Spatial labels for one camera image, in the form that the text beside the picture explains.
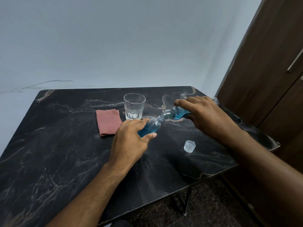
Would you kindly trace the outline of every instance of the table leg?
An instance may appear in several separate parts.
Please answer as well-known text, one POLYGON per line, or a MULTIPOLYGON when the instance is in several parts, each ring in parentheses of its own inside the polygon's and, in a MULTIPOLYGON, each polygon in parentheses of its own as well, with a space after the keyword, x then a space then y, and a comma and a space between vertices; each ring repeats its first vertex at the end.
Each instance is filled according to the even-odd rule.
POLYGON ((183 199, 181 198, 181 196, 179 194, 176 194, 176 196, 182 206, 182 209, 183 209, 182 210, 183 216, 187 216, 187 207, 188 207, 190 195, 191 195, 191 187, 189 187, 187 190, 185 202, 183 202, 183 199))

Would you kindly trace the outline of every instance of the person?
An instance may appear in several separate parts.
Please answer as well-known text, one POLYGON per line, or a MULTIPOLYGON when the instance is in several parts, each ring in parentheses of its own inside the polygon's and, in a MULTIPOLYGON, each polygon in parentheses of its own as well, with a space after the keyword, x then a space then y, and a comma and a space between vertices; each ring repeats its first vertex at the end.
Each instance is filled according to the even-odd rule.
MULTIPOLYGON (((209 97, 177 99, 191 114, 188 118, 204 134, 224 145, 270 193, 294 214, 303 226, 303 175, 280 160, 240 129, 209 97)), ((118 184, 139 160, 156 133, 140 138, 137 132, 148 119, 126 120, 117 130, 109 161, 96 177, 78 194, 47 227, 97 226, 118 184)))

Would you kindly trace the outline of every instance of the cabinet door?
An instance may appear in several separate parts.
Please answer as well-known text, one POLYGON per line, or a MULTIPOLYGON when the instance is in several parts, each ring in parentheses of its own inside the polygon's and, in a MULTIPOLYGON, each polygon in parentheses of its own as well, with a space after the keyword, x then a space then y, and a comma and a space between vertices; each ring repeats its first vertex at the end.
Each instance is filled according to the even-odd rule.
POLYGON ((220 103, 258 127, 299 77, 303 0, 265 0, 219 93, 220 103))
POLYGON ((268 114, 259 129, 281 144, 277 156, 303 173, 303 75, 268 114))

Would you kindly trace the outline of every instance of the floor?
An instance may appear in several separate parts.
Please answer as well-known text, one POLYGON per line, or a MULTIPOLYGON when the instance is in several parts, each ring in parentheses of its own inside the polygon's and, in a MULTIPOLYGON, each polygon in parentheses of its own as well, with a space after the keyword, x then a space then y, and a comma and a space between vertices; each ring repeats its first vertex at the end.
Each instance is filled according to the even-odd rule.
POLYGON ((173 208, 171 198, 165 198, 128 214, 124 219, 134 227, 259 226, 233 197, 219 176, 193 187, 187 213, 184 217, 173 208))

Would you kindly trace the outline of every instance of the hand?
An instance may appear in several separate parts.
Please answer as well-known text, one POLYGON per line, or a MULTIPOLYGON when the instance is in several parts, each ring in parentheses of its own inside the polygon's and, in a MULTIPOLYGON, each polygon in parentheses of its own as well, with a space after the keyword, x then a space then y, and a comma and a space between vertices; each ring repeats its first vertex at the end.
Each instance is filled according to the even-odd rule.
POLYGON ((194 122, 195 127, 223 144, 242 131, 208 96, 177 99, 175 105, 190 111, 187 118, 194 122))
POLYGON ((122 172, 126 171, 125 173, 127 173, 134 163, 141 158, 149 141, 157 136, 156 133, 150 133, 140 138, 137 134, 148 120, 125 120, 121 124, 112 143, 109 165, 118 167, 122 172))

